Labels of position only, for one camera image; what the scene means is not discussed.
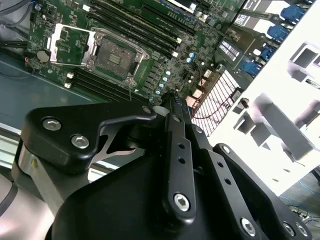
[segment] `capacitor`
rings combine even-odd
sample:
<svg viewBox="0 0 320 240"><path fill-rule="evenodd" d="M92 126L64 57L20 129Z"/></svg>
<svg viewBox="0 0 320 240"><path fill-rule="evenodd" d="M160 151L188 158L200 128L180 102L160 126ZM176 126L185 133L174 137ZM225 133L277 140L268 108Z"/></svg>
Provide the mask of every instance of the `capacitor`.
<svg viewBox="0 0 320 240"><path fill-rule="evenodd" d="M41 6L39 4L36 4L34 6L34 9L37 10L38 12L41 10Z"/></svg>
<svg viewBox="0 0 320 240"><path fill-rule="evenodd" d="M203 18L204 20L207 20L208 17L209 17L209 16L208 16L207 14L203 14L203 15L202 15L202 18Z"/></svg>

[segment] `ram slot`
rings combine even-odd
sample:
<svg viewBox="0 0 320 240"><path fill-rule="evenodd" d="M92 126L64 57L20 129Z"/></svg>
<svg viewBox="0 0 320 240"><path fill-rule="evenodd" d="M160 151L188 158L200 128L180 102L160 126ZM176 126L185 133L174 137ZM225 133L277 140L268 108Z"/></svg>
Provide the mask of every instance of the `ram slot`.
<svg viewBox="0 0 320 240"><path fill-rule="evenodd" d="M109 21L113 21L119 26L122 26L131 32L143 36L144 38L148 39L151 42L157 43L157 45L169 49L171 51L174 51L177 46L177 42L175 42L174 45L166 42L162 38L158 38L156 35L154 35L151 32L146 32L144 29L141 29L140 26L133 25L131 22L126 22L125 20L119 18L118 16L114 15L112 12L109 12L107 9L96 9L95 13L102 16L104 19L108 19Z"/></svg>
<svg viewBox="0 0 320 240"><path fill-rule="evenodd" d="M98 96L101 99L111 102L128 101L130 99L129 89L118 86L95 74L79 69L74 78L74 85L86 93ZM133 101L146 102L147 99L132 92Z"/></svg>
<svg viewBox="0 0 320 240"><path fill-rule="evenodd" d="M164 33L164 31L161 29L159 30L158 28L152 27L150 26L148 23L145 23L144 21L142 21L140 19L136 18L136 17L132 17L132 14L128 14L125 11L119 9L118 7L113 6L110 3L107 2L100 2L100 1L94 1L94 5L99 9L101 9L104 12L111 12L113 13L115 16L117 16L116 18L118 20L125 20L127 22L129 22L131 25L136 25L138 26L140 29L143 29L145 31L145 34L150 34L152 36L157 36L159 39L161 39L163 42L167 42L171 45L173 45L174 47L178 46L177 43L177 36L176 37L172 37L166 33Z"/></svg>
<svg viewBox="0 0 320 240"><path fill-rule="evenodd" d="M167 21L169 23L171 23L172 25L176 26L177 28L191 34L192 36L194 36L196 34L196 31L194 29L192 29L191 27L184 25L178 21L176 21L174 18L164 14L163 12L157 10L155 7L151 6L148 3L144 3L143 4L143 9L157 15L158 17L162 18L164 21Z"/></svg>
<svg viewBox="0 0 320 240"><path fill-rule="evenodd" d="M104 18L102 18L100 15L97 15L97 14L91 14L91 17L98 21L99 23L105 25L105 26L108 26L112 29L114 29L115 31L127 36L128 38L130 39L133 39L157 52L159 52L160 54L163 54L164 56L166 56L167 58L172 58L172 52L167 50L166 48L163 48L161 46L159 46L157 43L155 42L152 42L152 41L149 41L147 38L141 36L141 35L138 35L138 34L135 34L133 33L132 31L130 31L129 29L123 27L123 26L119 26L115 23L113 23L112 20L108 21Z"/></svg>

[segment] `cable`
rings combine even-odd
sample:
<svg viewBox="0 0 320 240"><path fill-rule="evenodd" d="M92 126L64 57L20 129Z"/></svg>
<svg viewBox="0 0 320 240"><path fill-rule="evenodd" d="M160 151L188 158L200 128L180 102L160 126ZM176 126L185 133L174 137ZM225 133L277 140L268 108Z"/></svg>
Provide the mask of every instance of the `cable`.
<svg viewBox="0 0 320 240"><path fill-rule="evenodd" d="M29 4L28 8L26 9L25 13L22 15L20 20L15 23L8 24L8 23L5 23L4 21L0 21L0 24L6 26L7 28L16 27L16 26L20 25L20 23L22 23L26 19L26 17L28 16L31 9L32 9L32 6L31 6L31 4Z"/></svg>
<svg viewBox="0 0 320 240"><path fill-rule="evenodd" d="M315 197L317 197L317 198L319 198L319 196L317 196L317 195L315 195L315 193L311 190L311 189L309 189L309 188L307 188L305 185L303 185L303 183L299 180L299 183L301 184L301 186L304 188L304 189L306 189L306 190L308 190L310 193L312 193Z"/></svg>
<svg viewBox="0 0 320 240"><path fill-rule="evenodd" d="M30 72L28 75L24 75L24 76L12 76L12 75L7 75L7 74L5 74L5 73L3 73L3 72L0 71L0 76L6 77L6 78L10 78L10 79L27 79L27 78L33 76L33 75L35 74L35 72L36 72L36 69L30 64L30 62L29 62L29 63L28 63L28 61L26 61L26 62L27 62L27 64L29 64L29 65L31 66L31 68L32 68L32 72Z"/></svg>
<svg viewBox="0 0 320 240"><path fill-rule="evenodd" d="M15 5L12 5L6 9L3 9L0 11L0 17L12 14L13 12L17 11L18 9L22 8L24 5L26 5L30 0L21 0Z"/></svg>
<svg viewBox="0 0 320 240"><path fill-rule="evenodd" d="M27 41L0 41L0 48L27 48Z"/></svg>
<svg viewBox="0 0 320 240"><path fill-rule="evenodd" d="M10 78L10 79L27 79L27 78L31 77L33 74L34 74L34 72L32 72L28 75L25 75L25 76L11 76L11 75L7 75L7 74L0 71L0 76L3 76L5 78Z"/></svg>
<svg viewBox="0 0 320 240"><path fill-rule="evenodd" d="M294 207L300 207L300 205L294 204L289 198L287 198L285 196L280 195L279 198L284 198L284 199L288 200L288 202L291 203L291 205Z"/></svg>
<svg viewBox="0 0 320 240"><path fill-rule="evenodd" d="M22 30L20 30L19 28L15 27L15 26L6 26L7 29L10 29L11 31L16 32L17 34L19 34L21 37L28 39L29 36L27 33L23 32Z"/></svg>

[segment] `black mechanical arm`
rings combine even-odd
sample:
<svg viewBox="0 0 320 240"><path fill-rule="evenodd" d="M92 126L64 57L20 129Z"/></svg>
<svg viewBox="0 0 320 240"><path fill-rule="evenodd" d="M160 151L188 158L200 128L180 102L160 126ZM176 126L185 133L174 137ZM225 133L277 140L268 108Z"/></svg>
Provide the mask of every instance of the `black mechanical arm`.
<svg viewBox="0 0 320 240"><path fill-rule="evenodd" d="M136 148L144 156L89 183L91 164ZM48 240L312 239L229 146L209 144L175 92L153 109L129 101L31 111L12 176L22 188L34 183L55 215Z"/></svg>

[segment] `metal bracket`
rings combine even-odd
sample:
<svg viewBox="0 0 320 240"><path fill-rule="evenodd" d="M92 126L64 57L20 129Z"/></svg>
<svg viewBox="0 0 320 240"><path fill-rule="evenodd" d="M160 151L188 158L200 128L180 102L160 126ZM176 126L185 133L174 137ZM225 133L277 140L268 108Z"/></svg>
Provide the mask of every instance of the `metal bracket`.
<svg viewBox="0 0 320 240"><path fill-rule="evenodd" d="M196 218L196 194L191 143L186 139L182 106L170 94L171 112L166 115L164 191L162 206L169 225L181 228Z"/></svg>
<svg viewBox="0 0 320 240"><path fill-rule="evenodd" d="M60 36L62 33L63 28L69 28L69 29L74 29L74 30L79 30L82 32L89 33L87 45L88 45L88 50L84 53L83 59L81 60L81 64L68 64L68 63L59 63L57 59L58 55L58 47L57 47L57 41L60 40ZM54 33L51 35L51 37L48 37L47 41L47 49L51 51L50 55L50 62L52 64L59 64L59 65L69 65L69 66L86 66L87 61L90 59L91 54L94 51L95 48L95 31L89 31L83 28L75 27L75 26L69 26L69 25L64 25L61 23L57 23L55 25L55 30Z"/></svg>
<svg viewBox="0 0 320 240"><path fill-rule="evenodd" d="M38 108L25 118L25 147L64 173L85 172L98 152L103 127L149 124L157 114L142 102Z"/></svg>
<svg viewBox="0 0 320 240"><path fill-rule="evenodd" d="M307 226L262 182L260 178L225 144L213 150L223 156L247 204L270 239L311 240Z"/></svg>
<svg viewBox="0 0 320 240"><path fill-rule="evenodd" d="M54 215L57 214L67 197L89 184L88 170L77 175L64 174L30 153L24 145L20 151L18 165L32 178Z"/></svg>
<svg viewBox="0 0 320 240"><path fill-rule="evenodd" d="M220 198L229 215L236 239L267 240L267 236L251 215L225 159L212 151L205 132L197 125L189 125L188 137L192 142L194 161L197 166L202 167L204 174L212 182L212 187L220 193L216 197Z"/></svg>

